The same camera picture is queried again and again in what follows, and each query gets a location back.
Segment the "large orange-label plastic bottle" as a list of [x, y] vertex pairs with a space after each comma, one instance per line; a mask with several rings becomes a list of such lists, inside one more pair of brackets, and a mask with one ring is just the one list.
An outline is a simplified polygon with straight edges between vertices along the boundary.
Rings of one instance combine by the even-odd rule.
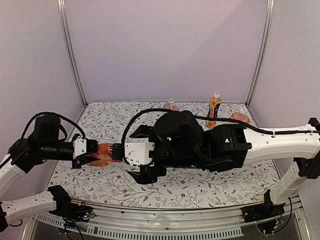
[[172, 110], [172, 111], [177, 111], [179, 112], [179, 108], [176, 106], [176, 101], [173, 97], [170, 97], [168, 99], [168, 101], [164, 104], [163, 106], [164, 109], [169, 109], [169, 110]]

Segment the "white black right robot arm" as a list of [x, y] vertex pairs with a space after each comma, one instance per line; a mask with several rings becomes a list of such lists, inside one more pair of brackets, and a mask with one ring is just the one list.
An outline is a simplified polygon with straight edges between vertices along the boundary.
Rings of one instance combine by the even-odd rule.
[[188, 110], [163, 110], [153, 126], [140, 125], [123, 137], [146, 138], [147, 142], [127, 143], [121, 139], [123, 161], [138, 167], [130, 175], [141, 185], [153, 184], [167, 168], [201, 169], [225, 172], [246, 163], [264, 160], [293, 161], [281, 179], [272, 185], [260, 204], [242, 209], [247, 223], [284, 213], [290, 195], [306, 180], [320, 175], [320, 124], [311, 118], [307, 124], [290, 128], [257, 128], [231, 118], [219, 118], [219, 125], [203, 130], [200, 117]]

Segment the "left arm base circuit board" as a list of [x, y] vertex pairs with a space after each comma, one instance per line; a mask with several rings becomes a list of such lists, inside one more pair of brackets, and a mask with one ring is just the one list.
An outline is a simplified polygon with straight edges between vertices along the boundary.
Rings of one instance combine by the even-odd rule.
[[72, 205], [71, 207], [72, 220], [78, 221], [78, 222], [81, 222], [81, 221], [88, 222], [89, 219], [92, 219], [93, 217], [95, 217], [93, 208], [87, 205], [85, 201], [81, 201]]

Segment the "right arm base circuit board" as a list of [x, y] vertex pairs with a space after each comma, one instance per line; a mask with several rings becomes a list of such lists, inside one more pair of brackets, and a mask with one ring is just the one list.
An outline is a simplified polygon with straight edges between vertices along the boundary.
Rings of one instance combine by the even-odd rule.
[[274, 234], [275, 231], [279, 228], [279, 226], [283, 223], [284, 217], [282, 215], [279, 215], [272, 220], [257, 223], [256, 228], [261, 234], [267, 236]]

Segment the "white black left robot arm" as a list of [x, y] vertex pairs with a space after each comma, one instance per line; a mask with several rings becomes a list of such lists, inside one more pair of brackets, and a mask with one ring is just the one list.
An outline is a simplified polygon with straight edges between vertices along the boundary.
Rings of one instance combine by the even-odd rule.
[[[70, 161], [72, 169], [94, 161], [98, 142], [86, 138], [72, 120], [54, 112], [40, 112], [26, 124], [21, 137], [8, 149], [0, 163], [0, 193], [3, 195], [18, 179], [47, 160]], [[43, 212], [73, 222], [87, 222], [92, 208], [73, 203], [60, 185], [30, 197], [0, 203], [0, 230], [12, 223]]]

